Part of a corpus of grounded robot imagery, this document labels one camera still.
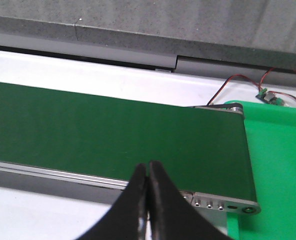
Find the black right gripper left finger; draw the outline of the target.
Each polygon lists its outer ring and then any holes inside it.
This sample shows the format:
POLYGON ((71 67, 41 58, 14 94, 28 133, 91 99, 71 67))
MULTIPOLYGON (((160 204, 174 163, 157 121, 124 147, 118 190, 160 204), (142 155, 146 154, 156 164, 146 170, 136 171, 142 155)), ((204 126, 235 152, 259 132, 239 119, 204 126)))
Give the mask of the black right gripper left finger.
POLYGON ((121 195, 79 240, 144 240, 147 230, 146 166, 138 164, 121 195))

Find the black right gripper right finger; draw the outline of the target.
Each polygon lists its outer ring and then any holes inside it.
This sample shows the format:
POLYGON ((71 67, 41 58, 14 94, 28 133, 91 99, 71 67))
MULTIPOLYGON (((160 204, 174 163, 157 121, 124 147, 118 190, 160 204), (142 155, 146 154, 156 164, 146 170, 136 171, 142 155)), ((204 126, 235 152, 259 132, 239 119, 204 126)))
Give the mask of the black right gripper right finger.
POLYGON ((149 163, 148 210, 153 240, 230 240, 184 199, 161 162, 149 163))

